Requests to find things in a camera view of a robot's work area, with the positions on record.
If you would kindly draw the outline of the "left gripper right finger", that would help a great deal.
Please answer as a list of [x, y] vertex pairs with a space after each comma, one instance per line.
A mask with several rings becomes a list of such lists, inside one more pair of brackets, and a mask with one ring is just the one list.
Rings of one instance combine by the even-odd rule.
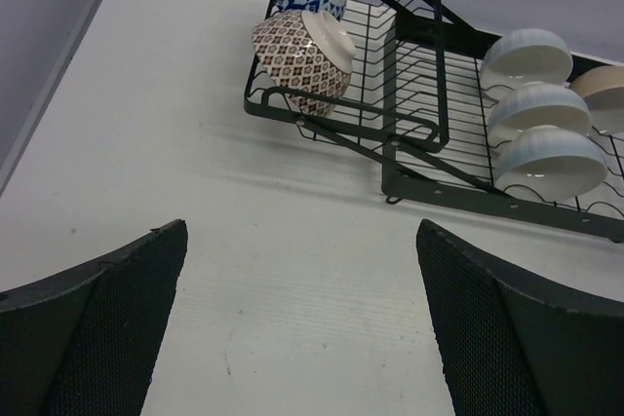
[[623, 305], [424, 219], [416, 252], [457, 415], [620, 415]]

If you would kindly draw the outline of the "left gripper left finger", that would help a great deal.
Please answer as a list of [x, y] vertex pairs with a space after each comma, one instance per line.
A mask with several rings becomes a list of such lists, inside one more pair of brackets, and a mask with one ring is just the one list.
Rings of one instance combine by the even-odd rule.
[[2, 414], [140, 414], [187, 242], [186, 223], [174, 220], [2, 292]]

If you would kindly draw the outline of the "beige bowl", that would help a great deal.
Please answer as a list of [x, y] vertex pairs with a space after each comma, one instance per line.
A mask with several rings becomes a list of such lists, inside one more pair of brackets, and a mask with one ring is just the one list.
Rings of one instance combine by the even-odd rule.
[[593, 127], [601, 134], [623, 132], [622, 66], [605, 65], [576, 78], [569, 88], [587, 104]]

